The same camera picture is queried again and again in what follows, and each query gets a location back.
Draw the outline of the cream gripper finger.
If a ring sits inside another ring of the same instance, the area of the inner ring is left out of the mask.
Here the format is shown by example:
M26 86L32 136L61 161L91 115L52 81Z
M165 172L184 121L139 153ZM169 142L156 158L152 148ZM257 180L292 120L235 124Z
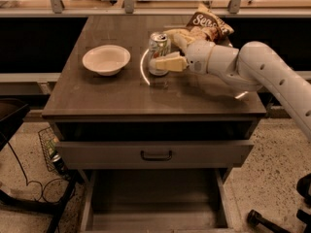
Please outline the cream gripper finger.
M194 38L183 35L181 33L174 33L171 42L177 46L183 53L187 52L188 46L194 41Z
M178 51L171 52L155 60L155 67L158 70L183 72L188 66L187 59Z

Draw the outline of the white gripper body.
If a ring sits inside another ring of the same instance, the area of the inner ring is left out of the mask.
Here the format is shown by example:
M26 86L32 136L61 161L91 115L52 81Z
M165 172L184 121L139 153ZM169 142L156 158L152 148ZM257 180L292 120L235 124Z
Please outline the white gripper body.
M214 42L206 40L196 40L189 44L186 59L192 72L202 75L207 73L208 61L214 46Z

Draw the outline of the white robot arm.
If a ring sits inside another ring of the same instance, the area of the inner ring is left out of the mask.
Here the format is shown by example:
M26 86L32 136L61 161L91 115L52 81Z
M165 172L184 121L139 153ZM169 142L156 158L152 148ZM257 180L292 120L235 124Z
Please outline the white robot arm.
M268 45L249 42L241 49L196 40L186 48L151 61L158 70L210 74L243 91L268 89L298 127L311 140L311 83L306 81Z

